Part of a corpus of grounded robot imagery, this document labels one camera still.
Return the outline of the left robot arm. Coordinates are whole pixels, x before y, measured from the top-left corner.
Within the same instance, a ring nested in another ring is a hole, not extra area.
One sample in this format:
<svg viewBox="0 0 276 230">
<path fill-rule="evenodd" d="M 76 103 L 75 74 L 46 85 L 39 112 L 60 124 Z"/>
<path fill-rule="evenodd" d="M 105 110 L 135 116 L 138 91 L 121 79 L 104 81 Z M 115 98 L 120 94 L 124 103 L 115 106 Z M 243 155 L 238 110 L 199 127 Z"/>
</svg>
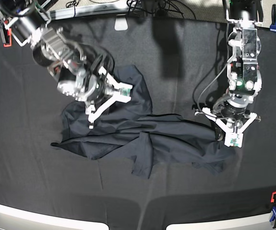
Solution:
<svg viewBox="0 0 276 230">
<path fill-rule="evenodd" d="M 263 22 L 263 8 L 259 0 L 225 0 L 225 18 L 232 31 L 227 36 L 228 55 L 223 71 L 227 73 L 228 88 L 212 108 L 199 114 L 212 120 L 220 134 L 238 136 L 258 118 L 247 110 L 262 89 L 258 56 L 261 40 L 257 26 Z"/>
</svg>

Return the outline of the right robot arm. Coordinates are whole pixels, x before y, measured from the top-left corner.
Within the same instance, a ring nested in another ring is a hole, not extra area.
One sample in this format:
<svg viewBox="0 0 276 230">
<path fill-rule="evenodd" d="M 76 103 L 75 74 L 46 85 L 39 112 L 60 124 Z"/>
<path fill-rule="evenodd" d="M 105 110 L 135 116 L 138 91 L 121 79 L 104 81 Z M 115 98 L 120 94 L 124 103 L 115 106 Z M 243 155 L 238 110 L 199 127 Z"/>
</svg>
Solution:
<svg viewBox="0 0 276 230">
<path fill-rule="evenodd" d="M 105 50 L 67 38 L 63 27 L 36 0 L 0 0 L 0 24 L 20 46 L 29 44 L 35 63 L 57 81 L 57 90 L 85 104 L 89 127 L 114 103 L 131 100 L 132 85 L 117 81 Z"/>
</svg>

